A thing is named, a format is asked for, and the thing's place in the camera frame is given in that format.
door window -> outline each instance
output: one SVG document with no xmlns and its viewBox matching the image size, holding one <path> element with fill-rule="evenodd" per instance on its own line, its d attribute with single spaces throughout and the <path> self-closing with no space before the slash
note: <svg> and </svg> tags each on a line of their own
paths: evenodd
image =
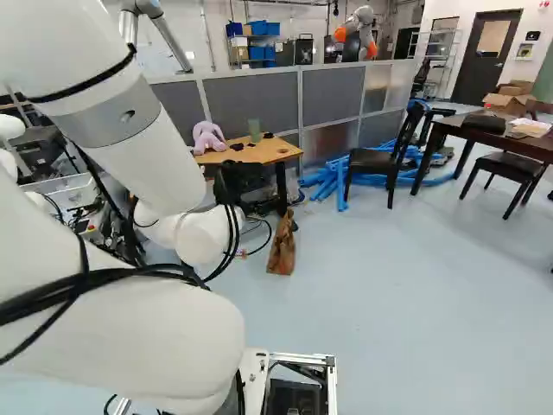
<svg viewBox="0 0 553 415">
<path fill-rule="evenodd" d="M 510 20 L 491 20 L 484 22 L 480 40 L 476 47 L 476 56 L 480 58 L 497 58 L 505 43 Z"/>
</svg>

black chair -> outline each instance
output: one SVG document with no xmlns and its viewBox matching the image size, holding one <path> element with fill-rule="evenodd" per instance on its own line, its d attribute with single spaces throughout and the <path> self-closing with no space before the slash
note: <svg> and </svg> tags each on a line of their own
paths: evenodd
<svg viewBox="0 0 553 415">
<path fill-rule="evenodd" d="M 419 68 L 418 72 L 413 79 L 413 87 L 411 88 L 411 97 L 415 98 L 416 93 L 421 92 L 424 89 L 424 83 L 429 77 L 430 72 L 430 58 L 424 58 L 423 64 Z"/>
<path fill-rule="evenodd" d="M 416 146 L 420 149 L 427 143 L 427 139 L 430 133 L 430 128 L 432 127 L 432 120 L 435 115 L 442 115 L 443 117 L 451 117 L 452 115 L 455 115 L 457 113 L 457 110 L 450 110 L 448 108 L 432 108 L 429 111 L 426 111 L 424 114 L 424 122 L 423 122 L 423 128 L 421 129 L 421 133 L 418 135 L 418 141 L 416 142 Z M 446 136 L 443 137 L 442 142 L 440 145 L 438 145 L 438 150 L 443 147 L 446 141 Z"/>
<path fill-rule="evenodd" d="M 416 126 L 424 115 L 424 106 L 415 103 L 408 111 L 407 118 L 397 135 L 394 150 L 390 154 L 385 151 L 368 149 L 353 149 L 349 154 L 347 166 L 346 190 L 344 200 L 347 201 L 349 187 L 352 184 L 353 174 L 361 173 L 366 175 L 387 175 L 386 189 L 388 190 L 388 208 L 392 208 L 394 199 L 394 188 L 396 187 L 397 173 L 401 168 L 407 147 L 415 132 Z"/>
<path fill-rule="evenodd" d="M 492 173 L 490 178 L 487 180 L 486 186 L 484 186 L 484 190 L 490 186 L 490 183 L 495 175 L 520 183 L 518 192 L 515 194 L 511 204 L 503 215 L 503 219 L 507 220 L 509 219 L 509 216 L 514 208 L 518 205 L 520 199 L 522 199 L 522 205 L 528 203 L 530 196 L 532 196 L 532 193 L 534 192 L 537 183 L 542 178 L 547 166 L 548 164 L 541 164 L 536 160 L 519 156 L 517 154 L 499 151 L 488 154 L 487 156 L 476 159 L 473 171 L 470 172 L 470 176 L 468 177 L 467 183 L 459 195 L 459 199 L 463 200 L 465 198 L 480 169 Z"/>
</svg>

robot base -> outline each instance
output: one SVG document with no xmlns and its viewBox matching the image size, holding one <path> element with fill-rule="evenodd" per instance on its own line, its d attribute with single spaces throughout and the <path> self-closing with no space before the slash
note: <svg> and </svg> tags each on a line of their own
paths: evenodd
<svg viewBox="0 0 553 415">
<path fill-rule="evenodd" d="M 338 415 L 336 386 L 338 374 L 336 358 L 330 354 L 291 354 L 268 353 L 261 348 L 247 348 L 240 364 L 240 374 L 244 382 L 245 415 L 265 415 L 270 399 L 269 375 L 271 370 L 280 365 L 298 374 L 306 376 L 321 385 L 321 415 Z M 229 398 L 215 415 L 235 415 L 236 392 L 229 393 Z M 126 415 L 131 401 L 121 398 L 112 415 Z"/>
</svg>

dark wooden table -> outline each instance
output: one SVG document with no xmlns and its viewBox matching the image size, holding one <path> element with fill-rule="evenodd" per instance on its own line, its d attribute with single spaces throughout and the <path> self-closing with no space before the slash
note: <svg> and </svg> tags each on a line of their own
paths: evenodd
<svg viewBox="0 0 553 415">
<path fill-rule="evenodd" d="M 445 117 L 433 121 L 432 132 L 430 138 L 426 144 L 426 150 L 421 161 L 418 173 L 416 174 L 415 182 L 411 188 L 411 194 L 416 195 L 418 189 L 421 187 L 421 183 L 424 178 L 424 174 L 430 166 L 430 158 L 432 153 L 436 150 L 439 143 L 447 136 L 456 136 L 465 138 L 467 143 L 461 153 L 457 167 L 455 168 L 454 179 L 457 180 L 465 167 L 468 156 L 474 147 L 475 143 L 481 143 L 495 147 L 500 150 L 507 150 L 511 153 L 520 154 L 522 156 L 528 156 L 535 158 L 546 163 L 553 163 L 553 129 L 550 130 L 545 136 L 540 138 L 524 137 L 524 138 L 510 138 L 504 134 L 493 134 L 485 132 L 475 128 L 467 128 L 461 126 L 463 120 L 469 113 L 491 113 L 490 111 L 479 110 L 477 112 L 467 112 L 465 114 L 454 115 L 452 117 Z M 511 115 L 496 113 L 495 115 L 504 118 L 507 123 L 516 119 Z"/>
</svg>

brown paper bag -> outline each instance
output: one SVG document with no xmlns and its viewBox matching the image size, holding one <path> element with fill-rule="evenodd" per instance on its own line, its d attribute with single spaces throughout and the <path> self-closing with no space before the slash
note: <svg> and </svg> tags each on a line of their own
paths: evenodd
<svg viewBox="0 0 553 415">
<path fill-rule="evenodd" d="M 267 272 L 271 274 L 290 275 L 296 264 L 296 243 L 292 233 L 292 218 L 294 211 L 288 209 L 280 219 L 278 228 L 270 249 Z"/>
</svg>

